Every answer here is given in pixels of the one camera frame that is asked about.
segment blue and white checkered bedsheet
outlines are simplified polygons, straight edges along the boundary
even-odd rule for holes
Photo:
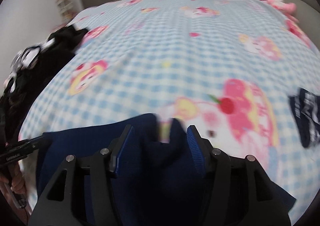
[[[258,0],[125,0],[89,8],[76,57],[33,104],[20,139],[157,113],[195,124],[230,155],[257,157],[297,202],[292,224],[320,187],[320,149],[301,146],[288,95],[320,94],[320,54]],[[36,154],[21,162],[35,206]]]

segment navy fabric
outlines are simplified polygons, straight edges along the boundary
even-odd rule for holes
[[[296,96],[289,97],[289,105],[297,124],[304,148],[315,146],[320,141],[320,96],[299,88]]]
[[[93,155],[108,147],[112,139],[120,137],[128,124],[133,128],[119,156],[118,177],[111,180],[123,225],[196,225],[205,183],[203,173],[199,173],[195,164],[203,157],[198,151],[194,154],[190,150],[195,139],[186,135],[176,119],[172,120],[170,143],[159,142],[153,114],[115,124],[45,133],[52,144],[39,152],[39,196],[67,155],[77,158]],[[84,188],[87,220],[94,224],[89,178],[85,179]],[[284,202],[292,200],[282,188],[278,187],[277,191],[281,192]]]

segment gingham pattern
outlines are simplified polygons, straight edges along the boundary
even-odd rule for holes
[[[254,82],[276,115],[280,146],[273,172],[276,183],[298,200],[289,214],[295,223],[320,187],[320,149],[301,146],[287,96],[298,87],[320,94],[319,52],[283,30],[285,17],[257,0],[229,0],[228,4],[223,0],[143,0],[117,7],[119,3],[86,9],[73,20],[78,28],[109,28],[81,47],[44,89],[28,113],[20,138],[156,112],[178,96],[209,100],[207,94],[221,95],[230,78]],[[181,12],[184,6],[204,6],[220,15],[191,19]],[[140,12],[150,7],[158,10]],[[131,28],[137,22],[143,27]],[[201,35],[190,37],[190,32]],[[239,34],[270,38],[282,59],[271,61],[248,53]],[[100,59],[108,62],[108,69],[83,92],[70,96],[72,71]],[[163,68],[166,62],[169,68]],[[33,154],[22,165],[32,207],[37,200],[35,159]]]

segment silver screw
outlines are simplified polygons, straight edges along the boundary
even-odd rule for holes
[[[110,152],[109,149],[101,149],[101,150],[100,150],[100,154],[102,154],[102,155],[106,155],[106,154],[109,153],[109,152]]]
[[[67,160],[68,162],[71,162],[71,161],[73,161],[74,158],[75,158],[75,156],[69,155],[69,156],[66,157],[66,160]]]
[[[219,154],[221,154],[221,150],[220,149],[212,149],[212,153],[214,155],[219,155]]]
[[[247,156],[247,159],[248,159],[250,162],[253,162],[253,161],[256,160],[256,158],[255,158],[254,156],[252,156],[252,155],[248,155],[248,156]]]

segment bedsheet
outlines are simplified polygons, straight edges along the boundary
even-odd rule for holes
[[[319,146],[304,149],[288,104],[298,87],[320,94],[320,54],[258,0],[124,0],[85,9],[76,57],[31,107],[20,139],[118,122],[142,113],[195,124],[229,155],[257,157],[297,202],[294,224],[320,187]],[[20,162],[36,204],[36,155]]]

